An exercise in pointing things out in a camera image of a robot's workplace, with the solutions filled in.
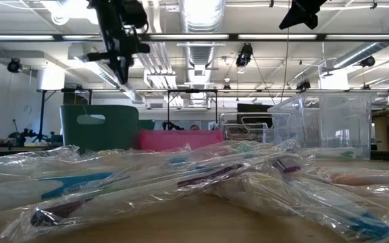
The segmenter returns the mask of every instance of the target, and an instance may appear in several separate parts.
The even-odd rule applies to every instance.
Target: transparent storage container
[[[370,159],[371,98],[368,92],[306,92],[268,111],[291,113],[291,134],[306,148],[355,148]]]
[[[291,113],[223,113],[220,130],[224,140],[250,140],[280,144],[291,134]]]

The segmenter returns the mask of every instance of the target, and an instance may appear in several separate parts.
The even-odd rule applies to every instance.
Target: person
[[[198,125],[193,124],[193,125],[190,127],[190,130],[197,131],[197,130],[200,130],[200,128],[198,127]]]

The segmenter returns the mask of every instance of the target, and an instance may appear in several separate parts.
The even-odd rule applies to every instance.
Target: fluorescent light
[[[0,41],[52,41],[51,35],[0,35]]]
[[[228,34],[151,34],[149,36],[151,40],[163,39],[163,40],[227,40]]]
[[[123,90],[115,89],[115,90],[109,90],[109,89],[94,89],[93,92],[123,92]]]
[[[101,37],[96,34],[96,35],[77,35],[77,34],[68,34],[68,35],[63,35],[62,36],[65,40],[69,41],[80,41],[80,40],[100,40]]]
[[[314,40],[316,34],[289,34],[290,40]],[[287,40],[287,34],[239,34],[240,40]]]
[[[389,40],[389,34],[329,34],[326,40]]]
[[[166,89],[140,89],[138,92],[167,92]]]
[[[177,47],[225,47],[225,43],[177,43]]]

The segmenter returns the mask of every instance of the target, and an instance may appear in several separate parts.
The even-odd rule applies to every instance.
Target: pole
[[[170,93],[171,91],[167,91],[167,129],[170,130]]]
[[[215,93],[215,122],[218,123],[218,120],[217,120],[217,107],[219,106],[219,103],[218,103],[218,100],[217,100],[217,91],[215,91],[214,93]]]
[[[88,90],[89,92],[89,100],[88,100],[88,105],[93,104],[93,90]]]
[[[43,138],[43,118],[45,116],[45,99],[47,90],[41,91],[41,113],[40,113],[40,130],[38,131],[38,141],[41,142]]]

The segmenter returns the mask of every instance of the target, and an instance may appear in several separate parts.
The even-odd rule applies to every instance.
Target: pink container
[[[141,130],[139,138],[140,149],[152,151],[184,148],[187,144],[197,149],[223,141],[221,131]]]

